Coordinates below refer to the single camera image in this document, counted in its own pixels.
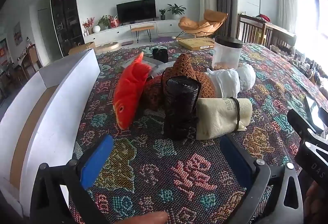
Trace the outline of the person's hand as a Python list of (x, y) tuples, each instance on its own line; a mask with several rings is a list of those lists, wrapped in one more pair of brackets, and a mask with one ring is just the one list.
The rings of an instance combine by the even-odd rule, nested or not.
[(134, 216), (116, 222), (117, 224), (165, 224), (169, 215), (165, 211), (150, 212), (142, 216)]

